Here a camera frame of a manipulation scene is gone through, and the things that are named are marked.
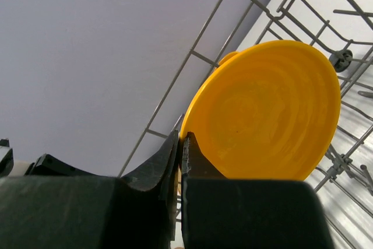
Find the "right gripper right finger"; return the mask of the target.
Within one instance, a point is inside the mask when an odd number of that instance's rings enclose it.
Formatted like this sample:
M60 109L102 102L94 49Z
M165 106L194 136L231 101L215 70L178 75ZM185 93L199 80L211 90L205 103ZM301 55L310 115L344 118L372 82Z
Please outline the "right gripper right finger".
M333 248L320 200L302 181L225 178L193 133L181 152L185 248Z

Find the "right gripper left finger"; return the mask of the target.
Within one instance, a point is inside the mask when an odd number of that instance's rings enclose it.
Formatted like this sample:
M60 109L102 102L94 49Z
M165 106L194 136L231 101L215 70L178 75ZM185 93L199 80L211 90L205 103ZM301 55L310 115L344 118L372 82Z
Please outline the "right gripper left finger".
M175 239L178 132L123 177L44 155L23 176L1 140L2 248L169 248Z

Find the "large orange plastic bowl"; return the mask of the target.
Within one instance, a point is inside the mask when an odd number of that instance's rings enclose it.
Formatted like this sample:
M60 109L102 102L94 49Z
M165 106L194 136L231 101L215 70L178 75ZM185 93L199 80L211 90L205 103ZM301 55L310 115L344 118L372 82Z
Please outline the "large orange plastic bowl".
M335 135L340 85L328 58L293 40L224 57L193 97L180 140L193 133L229 179L304 181Z

